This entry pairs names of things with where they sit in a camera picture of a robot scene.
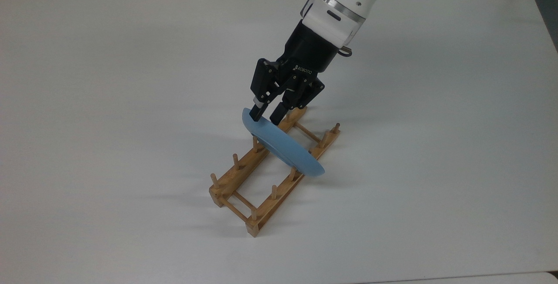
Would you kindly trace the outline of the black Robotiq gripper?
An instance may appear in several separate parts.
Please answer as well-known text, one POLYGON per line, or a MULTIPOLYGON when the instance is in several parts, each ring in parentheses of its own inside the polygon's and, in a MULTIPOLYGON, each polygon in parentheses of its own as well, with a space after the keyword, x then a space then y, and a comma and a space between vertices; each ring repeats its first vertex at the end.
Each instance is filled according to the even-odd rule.
POLYGON ((283 60, 271 62, 261 58, 257 61, 250 86, 255 96, 255 105, 249 112, 251 119, 259 121, 279 94, 282 100, 269 119, 274 125, 278 125, 288 111, 307 106, 325 89, 325 84, 312 76, 292 75, 287 65, 298 65, 316 75, 326 70, 339 50, 300 20, 285 44, 283 60))

